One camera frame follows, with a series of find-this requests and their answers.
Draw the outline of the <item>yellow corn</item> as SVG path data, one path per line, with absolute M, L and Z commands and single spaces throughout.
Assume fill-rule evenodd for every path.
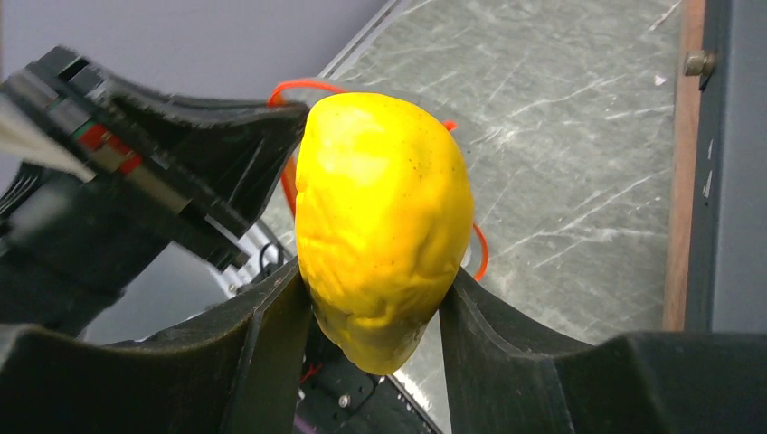
M 446 297 L 475 218 L 448 127 L 404 99 L 346 92 L 309 111 L 295 235 L 321 331 L 364 372 L 412 356 Z

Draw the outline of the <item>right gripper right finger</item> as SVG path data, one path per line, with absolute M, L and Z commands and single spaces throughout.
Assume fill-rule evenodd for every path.
M 456 433 L 763 433 L 766 338 L 632 332 L 590 345 L 461 271 L 440 306 Z

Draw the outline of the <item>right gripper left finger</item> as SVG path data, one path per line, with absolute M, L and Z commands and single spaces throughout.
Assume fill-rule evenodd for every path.
M 4 433 L 289 433 L 311 307 L 291 261 L 143 341 L 1 328 Z

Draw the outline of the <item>wooden base board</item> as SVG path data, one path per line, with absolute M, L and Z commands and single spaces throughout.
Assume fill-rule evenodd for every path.
M 686 319 L 690 228 L 700 108 L 700 91 L 697 81 L 684 75 L 684 64 L 687 53 L 702 46 L 705 1 L 684 1 L 680 7 L 680 44 L 673 126 L 673 177 L 662 318 L 662 327 L 674 332 L 684 329 Z

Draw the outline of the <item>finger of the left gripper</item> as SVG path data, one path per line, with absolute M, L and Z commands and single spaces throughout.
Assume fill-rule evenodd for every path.
M 211 99 L 139 84 L 56 46 L 35 74 L 140 155 L 195 212 L 240 238 L 263 214 L 298 145 L 308 105 Z

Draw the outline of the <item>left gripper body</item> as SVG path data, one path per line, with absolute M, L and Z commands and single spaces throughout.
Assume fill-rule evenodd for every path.
M 218 269 L 242 266 L 234 242 L 252 214 L 233 205 L 227 164 L 195 164 L 191 147 L 242 156 L 246 100 L 172 96 L 110 74 L 70 79 L 18 71 L 14 113 L 75 167 L 27 156 L 1 199 L 1 315 L 77 335 L 170 243 Z

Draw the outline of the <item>dark grey network switch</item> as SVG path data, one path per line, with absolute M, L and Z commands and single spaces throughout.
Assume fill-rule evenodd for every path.
M 766 331 L 766 3 L 708 1 L 683 63 L 700 96 L 689 331 Z

